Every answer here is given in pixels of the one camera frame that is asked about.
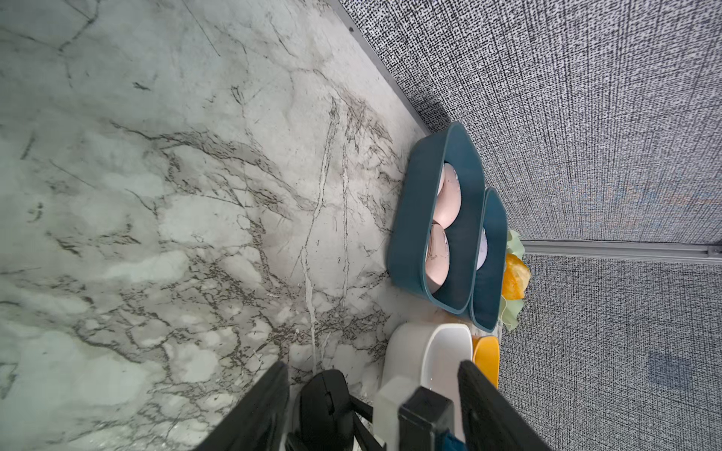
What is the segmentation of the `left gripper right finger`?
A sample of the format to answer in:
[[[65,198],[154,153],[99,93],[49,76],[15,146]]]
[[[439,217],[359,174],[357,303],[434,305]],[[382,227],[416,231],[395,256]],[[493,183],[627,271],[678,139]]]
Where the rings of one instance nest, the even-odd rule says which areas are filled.
[[[468,450],[551,450],[471,361],[458,370]]]

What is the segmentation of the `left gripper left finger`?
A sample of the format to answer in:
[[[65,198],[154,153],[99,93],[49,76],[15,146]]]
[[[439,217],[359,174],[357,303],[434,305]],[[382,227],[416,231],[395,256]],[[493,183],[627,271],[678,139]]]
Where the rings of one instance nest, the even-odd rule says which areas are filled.
[[[289,399],[288,367],[275,362],[196,450],[279,450]]]

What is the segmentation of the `black mouse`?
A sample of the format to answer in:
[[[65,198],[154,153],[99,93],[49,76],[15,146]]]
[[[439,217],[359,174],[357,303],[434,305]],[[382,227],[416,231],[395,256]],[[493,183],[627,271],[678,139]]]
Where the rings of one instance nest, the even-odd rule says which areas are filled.
[[[353,449],[352,402],[341,371],[322,371],[302,388],[296,419],[308,450]]]

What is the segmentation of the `yellow storage box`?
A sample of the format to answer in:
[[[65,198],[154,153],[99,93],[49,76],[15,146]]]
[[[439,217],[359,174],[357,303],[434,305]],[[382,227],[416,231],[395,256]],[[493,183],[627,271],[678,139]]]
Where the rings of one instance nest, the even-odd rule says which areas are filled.
[[[500,345],[495,336],[473,338],[472,360],[479,371],[498,388],[500,372]]]

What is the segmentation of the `white storage box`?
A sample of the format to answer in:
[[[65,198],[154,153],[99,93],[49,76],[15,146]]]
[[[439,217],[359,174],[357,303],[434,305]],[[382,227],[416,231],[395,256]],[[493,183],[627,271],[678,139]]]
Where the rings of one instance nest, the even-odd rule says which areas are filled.
[[[454,435],[464,441],[457,375],[460,364],[472,358],[472,351],[471,332],[462,323],[404,323],[387,344],[382,383],[403,377],[451,400]]]

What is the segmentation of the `teal storage box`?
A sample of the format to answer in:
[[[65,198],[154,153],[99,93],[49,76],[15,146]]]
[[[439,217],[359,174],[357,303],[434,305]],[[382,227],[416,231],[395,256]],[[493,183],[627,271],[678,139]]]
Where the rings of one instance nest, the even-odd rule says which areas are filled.
[[[486,190],[482,227],[487,254],[483,265],[476,272],[469,315],[477,328],[492,333],[500,313],[508,238],[507,212],[494,188]]]
[[[449,275],[436,292],[426,280],[426,252],[430,247],[432,216],[443,166],[457,172],[461,208],[447,230]],[[400,192],[398,209],[387,250],[387,271],[392,283],[454,315],[470,307],[476,282],[477,258],[486,183],[479,154],[464,125],[428,135],[412,148]]]

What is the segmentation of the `purple mouse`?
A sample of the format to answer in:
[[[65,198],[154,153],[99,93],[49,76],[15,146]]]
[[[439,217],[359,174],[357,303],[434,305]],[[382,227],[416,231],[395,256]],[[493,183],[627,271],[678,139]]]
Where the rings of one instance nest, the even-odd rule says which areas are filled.
[[[488,256],[488,241],[486,236],[486,230],[481,231],[481,238],[479,239],[479,250],[476,263],[476,270],[478,271],[485,263]]]

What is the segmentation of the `pink mouse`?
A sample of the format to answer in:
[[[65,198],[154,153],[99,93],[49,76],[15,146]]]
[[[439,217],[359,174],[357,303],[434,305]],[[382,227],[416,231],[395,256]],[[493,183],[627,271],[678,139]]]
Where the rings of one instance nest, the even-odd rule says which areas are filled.
[[[462,192],[456,170],[444,163],[440,188],[434,208],[434,221],[447,229],[457,219],[462,206]]]
[[[425,259],[426,283],[430,293],[436,293],[444,285],[449,275],[449,267],[449,244],[445,229],[438,223],[433,223]]]

